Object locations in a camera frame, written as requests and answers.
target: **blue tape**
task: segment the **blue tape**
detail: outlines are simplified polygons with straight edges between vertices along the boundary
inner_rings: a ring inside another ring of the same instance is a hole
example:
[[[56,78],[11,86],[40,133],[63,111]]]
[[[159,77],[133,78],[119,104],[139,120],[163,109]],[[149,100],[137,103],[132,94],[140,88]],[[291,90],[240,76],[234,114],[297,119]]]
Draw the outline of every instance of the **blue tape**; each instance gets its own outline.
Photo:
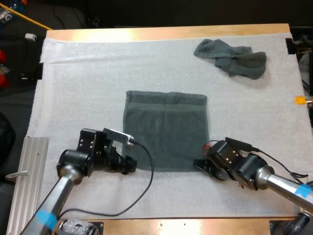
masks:
[[[35,218],[38,224],[43,224],[50,230],[54,230],[58,222],[57,217],[47,211],[37,211]]]
[[[302,184],[297,188],[297,190],[294,193],[300,194],[302,197],[306,198],[310,194],[311,191],[312,191],[312,188],[310,186]]]

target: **metal handle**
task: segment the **metal handle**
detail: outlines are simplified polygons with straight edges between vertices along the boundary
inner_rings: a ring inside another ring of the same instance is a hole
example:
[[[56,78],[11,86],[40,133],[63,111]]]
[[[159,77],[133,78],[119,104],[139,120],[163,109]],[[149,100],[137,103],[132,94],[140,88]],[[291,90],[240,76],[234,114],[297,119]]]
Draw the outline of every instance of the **metal handle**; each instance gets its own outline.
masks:
[[[20,172],[16,172],[16,173],[12,173],[12,174],[8,174],[5,176],[6,180],[12,181],[12,182],[16,182],[16,178],[19,176],[25,176],[28,175],[28,171],[27,170],[23,170]]]
[[[289,201],[313,213],[313,190],[308,185],[299,185],[291,180],[274,174],[270,166],[258,170],[256,184],[259,189],[271,189]]]

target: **folded towel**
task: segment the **folded towel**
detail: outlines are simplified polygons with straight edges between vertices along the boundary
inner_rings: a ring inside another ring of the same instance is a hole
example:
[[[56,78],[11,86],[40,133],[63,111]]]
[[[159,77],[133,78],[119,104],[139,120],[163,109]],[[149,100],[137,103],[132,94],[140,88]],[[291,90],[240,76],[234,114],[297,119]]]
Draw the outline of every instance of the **folded towel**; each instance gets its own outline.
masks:
[[[156,171],[197,171],[193,160],[204,158],[208,140],[206,100],[202,94],[127,91],[124,132],[149,149]],[[126,146],[124,154],[150,170],[139,146]]]

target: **white towel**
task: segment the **white towel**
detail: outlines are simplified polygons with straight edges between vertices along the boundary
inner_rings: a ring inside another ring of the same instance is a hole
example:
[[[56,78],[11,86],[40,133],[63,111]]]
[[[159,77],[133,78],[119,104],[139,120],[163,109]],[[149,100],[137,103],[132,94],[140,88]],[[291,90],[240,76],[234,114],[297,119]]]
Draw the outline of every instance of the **white towel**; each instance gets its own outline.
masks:
[[[211,139],[246,141],[283,162],[290,170],[312,172],[313,139],[295,55],[285,38],[273,34],[221,38],[233,47],[250,46],[268,56],[258,80],[229,77],[193,55],[203,39],[135,43],[65,43],[46,39],[29,136],[50,144],[41,201],[56,183],[56,163],[65,149],[75,149],[82,128],[122,130],[127,90],[182,92],[208,97]],[[278,174],[287,173],[262,155]],[[146,188],[150,172],[94,172],[72,190],[65,209],[119,212]],[[203,172],[160,173],[147,194],[119,218],[288,216],[298,207],[268,190],[241,189],[234,181],[214,181]],[[94,217],[69,213],[66,217]]]

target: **wooden table edge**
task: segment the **wooden table edge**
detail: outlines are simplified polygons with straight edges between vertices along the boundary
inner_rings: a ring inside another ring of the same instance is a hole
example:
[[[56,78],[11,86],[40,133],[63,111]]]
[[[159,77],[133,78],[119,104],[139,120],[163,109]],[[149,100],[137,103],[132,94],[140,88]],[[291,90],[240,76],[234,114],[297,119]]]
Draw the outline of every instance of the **wooden table edge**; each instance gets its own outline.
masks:
[[[47,31],[46,37],[61,41],[81,43],[121,43],[275,33],[290,33],[289,25],[287,23],[273,23],[149,28],[68,29]]]

